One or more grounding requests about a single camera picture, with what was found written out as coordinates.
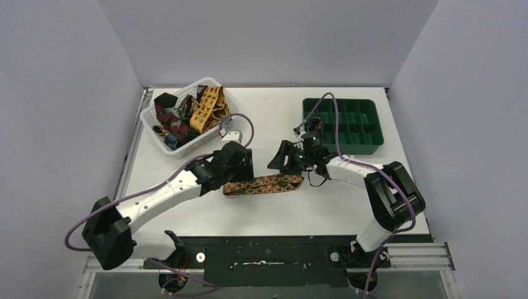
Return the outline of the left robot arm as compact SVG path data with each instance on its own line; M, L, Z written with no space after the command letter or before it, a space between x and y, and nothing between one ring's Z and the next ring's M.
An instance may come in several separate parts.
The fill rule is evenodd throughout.
M177 235L169 229L149 233L140 228L180 203L222 188L251 167L252 151L230 141L220 150L186 164L155 190L131 199L97 200L82 236L104 270L117 268L129 259L146 258L177 267L184 259Z

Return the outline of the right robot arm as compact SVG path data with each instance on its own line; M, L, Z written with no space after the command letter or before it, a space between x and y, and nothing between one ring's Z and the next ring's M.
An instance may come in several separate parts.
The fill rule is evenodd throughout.
M370 164L352 156L339 155L323 145L319 133L301 135L297 143L283 140L269 169L283 174L313 171L327 180L341 181L365 189L373 220L351 246L372 252L407 222L426 209L426 203L402 163Z

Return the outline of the beige paisley patterned tie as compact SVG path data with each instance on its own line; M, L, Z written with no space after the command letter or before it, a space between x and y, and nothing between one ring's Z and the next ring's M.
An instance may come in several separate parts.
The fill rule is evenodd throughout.
M223 186L225 196L274 194L295 191L303 184L302 175L274 174L260 176L251 181L229 182Z

